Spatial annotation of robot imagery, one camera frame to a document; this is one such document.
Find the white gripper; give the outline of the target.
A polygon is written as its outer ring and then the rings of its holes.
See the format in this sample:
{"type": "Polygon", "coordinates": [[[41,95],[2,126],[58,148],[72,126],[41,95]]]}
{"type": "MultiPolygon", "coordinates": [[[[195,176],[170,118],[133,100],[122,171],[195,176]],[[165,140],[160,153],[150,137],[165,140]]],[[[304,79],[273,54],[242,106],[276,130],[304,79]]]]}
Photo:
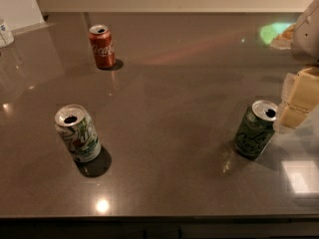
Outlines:
{"type": "MultiPolygon", "coordinates": [[[[291,43],[292,56],[304,65],[319,65],[319,0],[313,0],[298,17],[291,43]]],[[[319,68],[308,67],[288,73],[282,87],[278,121],[298,128],[319,104],[319,68]]]]}

